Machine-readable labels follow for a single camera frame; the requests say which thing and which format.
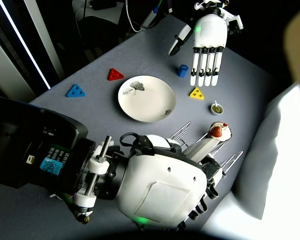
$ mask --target white plate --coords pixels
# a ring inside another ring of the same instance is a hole
[[[154,76],[135,76],[122,84],[118,93],[122,110],[134,120],[154,123],[167,118],[175,109],[171,87]]]

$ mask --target white robotic hand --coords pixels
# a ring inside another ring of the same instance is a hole
[[[201,17],[194,26],[193,64],[191,68],[190,84],[199,87],[216,86],[223,49],[226,46],[228,31],[232,35],[243,29],[240,16],[234,16],[223,8],[229,1],[204,0],[194,5],[195,10],[203,10],[205,16]],[[191,36],[192,28],[187,24],[176,35],[169,55],[176,54]]]

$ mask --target tabletop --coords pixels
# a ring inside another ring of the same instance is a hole
[[[174,42],[174,35],[184,23],[168,15],[156,27],[147,29],[129,38],[100,58],[74,73],[51,90],[31,102],[72,117],[88,130],[88,138],[97,143],[106,135],[119,143],[119,137],[127,132],[139,135],[155,134],[168,138],[176,130],[191,121],[183,138],[188,144],[206,133],[213,122],[228,123],[232,138],[216,155],[223,161],[243,150],[244,154],[229,171],[228,176],[216,187],[219,197],[206,201],[208,212],[196,221],[188,220],[187,229],[199,231],[208,217],[230,191],[249,149],[251,141],[263,118],[269,100],[272,77],[250,61],[228,48],[224,49],[217,86],[201,87],[204,100],[189,97],[194,89],[190,86],[190,71],[180,78],[180,65],[192,66],[193,41],[190,39],[175,56],[168,51]],[[124,79],[108,81],[111,68],[124,75]],[[150,75],[165,81],[174,91],[176,106],[173,113],[156,123],[137,122],[127,116],[118,103],[118,90],[125,80],[139,75]],[[78,84],[85,97],[68,98],[66,94]],[[224,108],[219,116],[212,115],[210,106],[217,100]],[[123,152],[129,149],[122,147]],[[48,197],[49,193],[38,186],[27,184],[21,189],[0,185],[0,237],[18,239],[91,239],[115,232],[137,230],[134,223],[116,207],[116,201],[97,200],[91,221],[82,225],[73,218],[67,207],[58,199]],[[2,232],[8,226],[11,230]]]

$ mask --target green light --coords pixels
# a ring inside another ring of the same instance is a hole
[[[149,219],[145,218],[145,217],[142,217],[142,216],[138,216],[135,221],[139,224],[142,224],[142,225],[146,225],[148,222],[149,222]]]

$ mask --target small bowl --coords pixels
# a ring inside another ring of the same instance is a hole
[[[217,112],[216,111],[216,105],[217,105],[217,107],[219,107],[220,108],[220,112]],[[211,113],[213,114],[213,115],[221,115],[221,114],[223,114],[224,113],[224,108],[220,105],[220,104],[212,104],[211,105],[211,108],[210,108],[210,110],[211,110]]]

